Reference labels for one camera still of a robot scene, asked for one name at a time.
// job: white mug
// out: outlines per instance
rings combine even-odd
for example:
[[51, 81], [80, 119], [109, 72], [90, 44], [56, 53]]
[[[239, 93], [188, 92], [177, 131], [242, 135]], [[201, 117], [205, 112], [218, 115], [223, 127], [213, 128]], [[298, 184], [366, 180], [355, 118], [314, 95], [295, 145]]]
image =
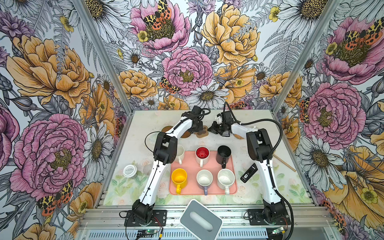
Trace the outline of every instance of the white mug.
[[206, 147], [199, 147], [195, 151], [196, 155], [196, 162], [200, 165], [200, 167], [203, 167], [204, 164], [206, 164], [209, 160], [209, 150]]
[[206, 169], [200, 170], [196, 175], [199, 187], [204, 190], [204, 195], [208, 195], [208, 187], [214, 180], [212, 173]]
[[181, 165], [184, 159], [185, 150], [184, 147], [181, 145], [177, 145], [177, 153], [176, 153], [176, 159], [179, 161], [179, 164]]
[[229, 188], [235, 183], [235, 175], [229, 169], [222, 169], [217, 174], [217, 185], [229, 195]]

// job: mug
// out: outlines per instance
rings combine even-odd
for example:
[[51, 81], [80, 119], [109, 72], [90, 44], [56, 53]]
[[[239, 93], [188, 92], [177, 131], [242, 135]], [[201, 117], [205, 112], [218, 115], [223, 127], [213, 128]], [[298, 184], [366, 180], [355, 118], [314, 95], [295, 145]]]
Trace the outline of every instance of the mug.
[[217, 149], [216, 162], [221, 164], [221, 167], [224, 169], [229, 161], [231, 156], [231, 149], [225, 145], [220, 146]]
[[200, 164], [200, 167], [203, 167], [209, 160], [209, 150], [206, 147], [199, 147], [196, 150], [196, 162]]
[[229, 188], [235, 183], [235, 175], [229, 169], [222, 169], [217, 174], [217, 185], [229, 195]]
[[188, 184], [187, 172], [182, 168], [178, 168], [173, 171], [171, 178], [172, 182], [176, 186], [176, 193], [181, 194], [181, 189], [185, 188], [185, 186]]
[[204, 190], [204, 195], [208, 195], [208, 187], [214, 180], [214, 176], [212, 175], [212, 173], [205, 169], [200, 170], [197, 173], [196, 180], [199, 184], [199, 187]]
[[177, 153], [176, 153], [176, 159], [179, 161], [179, 164], [181, 165], [183, 159], [184, 159], [184, 147], [181, 145], [177, 145]]

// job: mug handle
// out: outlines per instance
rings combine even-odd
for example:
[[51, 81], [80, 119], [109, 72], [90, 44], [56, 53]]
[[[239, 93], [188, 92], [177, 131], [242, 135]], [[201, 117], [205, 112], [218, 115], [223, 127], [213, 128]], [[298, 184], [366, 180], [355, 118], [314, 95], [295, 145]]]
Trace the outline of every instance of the mug handle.
[[227, 162], [225, 160], [225, 157], [223, 157], [223, 161], [221, 162], [221, 167], [224, 169], [227, 166]]

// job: yellow mug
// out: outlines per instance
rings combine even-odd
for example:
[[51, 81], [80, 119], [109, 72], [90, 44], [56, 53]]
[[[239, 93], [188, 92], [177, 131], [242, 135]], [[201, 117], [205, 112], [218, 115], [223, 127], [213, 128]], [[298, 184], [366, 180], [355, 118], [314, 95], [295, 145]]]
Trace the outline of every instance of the yellow mug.
[[182, 168], [178, 168], [173, 171], [171, 178], [172, 182], [176, 186], [176, 193], [181, 194], [181, 189], [185, 188], [185, 186], [188, 184], [187, 172]]

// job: wooden stick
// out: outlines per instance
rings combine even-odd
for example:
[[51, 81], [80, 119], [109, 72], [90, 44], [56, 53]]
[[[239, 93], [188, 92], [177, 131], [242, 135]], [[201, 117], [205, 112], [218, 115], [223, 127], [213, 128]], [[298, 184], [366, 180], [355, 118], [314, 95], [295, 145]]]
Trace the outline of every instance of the wooden stick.
[[296, 172], [296, 169], [294, 169], [293, 167], [291, 167], [288, 163], [284, 162], [281, 158], [279, 158], [278, 156], [276, 156], [275, 154], [272, 155], [273, 157], [277, 158], [277, 160], [279, 160], [280, 162], [282, 162], [285, 166], [287, 166], [288, 168], [290, 168], [293, 172]]

